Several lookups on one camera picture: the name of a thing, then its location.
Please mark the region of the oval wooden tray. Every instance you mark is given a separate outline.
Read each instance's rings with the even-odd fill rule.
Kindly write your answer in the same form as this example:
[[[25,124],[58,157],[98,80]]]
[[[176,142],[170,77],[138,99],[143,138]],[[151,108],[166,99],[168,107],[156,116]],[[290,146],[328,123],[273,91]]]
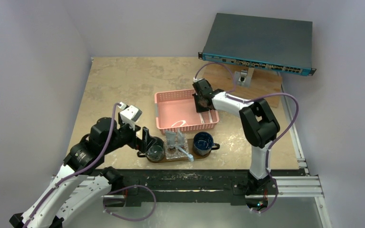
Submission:
[[[207,153],[204,156],[200,156],[200,155],[194,153],[193,150],[192,150],[193,149],[193,139],[188,139],[187,140],[187,146],[186,147],[187,147],[186,151],[193,156],[194,160],[205,159],[212,153],[212,151],[210,151],[209,153]],[[187,155],[185,153],[179,151],[179,150],[174,150],[172,152],[166,152],[165,156],[160,161],[152,161],[147,156],[145,158],[151,163],[190,161],[189,158],[187,157]]]

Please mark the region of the pink plastic basket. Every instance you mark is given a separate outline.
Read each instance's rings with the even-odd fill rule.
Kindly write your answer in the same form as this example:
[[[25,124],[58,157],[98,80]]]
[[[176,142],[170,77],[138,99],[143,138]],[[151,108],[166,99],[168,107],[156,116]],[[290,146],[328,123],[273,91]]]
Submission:
[[[204,112],[205,124],[201,123],[196,112],[194,89],[158,92],[154,95],[156,126],[161,134],[165,130],[176,132],[178,128],[183,133],[206,131],[214,129],[219,122],[218,112],[211,110],[213,123],[210,123],[208,112]]]

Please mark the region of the dark blue mug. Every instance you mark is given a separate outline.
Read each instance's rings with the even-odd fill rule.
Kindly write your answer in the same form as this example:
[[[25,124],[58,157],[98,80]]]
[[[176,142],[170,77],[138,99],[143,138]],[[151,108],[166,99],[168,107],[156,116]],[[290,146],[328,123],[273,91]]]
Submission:
[[[208,132],[199,132],[193,138],[192,150],[201,157],[207,156],[211,151],[219,150],[220,145],[214,142]]]

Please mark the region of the blue toothbrush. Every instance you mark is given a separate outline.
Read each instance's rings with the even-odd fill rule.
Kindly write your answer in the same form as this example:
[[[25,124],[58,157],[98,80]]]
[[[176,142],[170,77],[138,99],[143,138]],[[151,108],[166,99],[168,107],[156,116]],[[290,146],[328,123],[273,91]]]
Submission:
[[[192,154],[190,154],[190,153],[188,153],[188,152],[187,152],[186,150],[184,150],[182,147],[180,147],[180,146],[176,145],[176,146],[175,146],[175,148],[176,148],[177,150],[179,150],[180,152],[184,153],[184,154],[187,156],[187,158],[188,158],[188,160],[189,160],[190,162],[193,162],[193,161],[194,161],[194,157],[193,157],[193,155],[192,155]]]

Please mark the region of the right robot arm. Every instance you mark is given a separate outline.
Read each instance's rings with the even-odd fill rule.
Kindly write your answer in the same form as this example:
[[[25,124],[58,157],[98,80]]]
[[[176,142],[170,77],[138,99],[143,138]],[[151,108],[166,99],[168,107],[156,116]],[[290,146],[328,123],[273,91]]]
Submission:
[[[216,110],[238,117],[246,140],[251,145],[251,165],[248,173],[248,191],[260,193],[269,181],[269,147],[277,138],[280,125],[265,99],[244,101],[229,96],[221,89],[212,89],[206,79],[193,81],[193,94],[198,113]]]

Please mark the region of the dark green mug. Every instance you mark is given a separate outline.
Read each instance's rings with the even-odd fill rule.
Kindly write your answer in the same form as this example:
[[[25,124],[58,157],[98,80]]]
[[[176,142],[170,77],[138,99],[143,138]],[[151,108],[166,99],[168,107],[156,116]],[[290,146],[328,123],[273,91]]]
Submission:
[[[164,142],[158,137],[147,142],[140,140],[136,154],[139,158],[146,157],[150,162],[160,162],[165,158]]]

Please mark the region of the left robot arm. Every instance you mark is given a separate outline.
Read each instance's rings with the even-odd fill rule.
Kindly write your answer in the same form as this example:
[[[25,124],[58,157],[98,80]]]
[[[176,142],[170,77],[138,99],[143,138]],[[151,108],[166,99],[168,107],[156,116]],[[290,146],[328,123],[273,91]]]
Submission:
[[[90,133],[70,149],[40,198],[25,212],[12,215],[10,224],[14,228],[64,228],[102,196],[120,193],[126,197],[131,189],[141,188],[139,184],[125,186],[123,175],[113,167],[106,167],[87,186],[74,192],[104,162],[105,155],[116,149],[127,145],[137,150],[138,155],[162,153],[163,140],[152,137],[146,127],[142,129],[142,138],[138,138],[139,130],[131,119],[120,123],[113,117],[99,119]]]

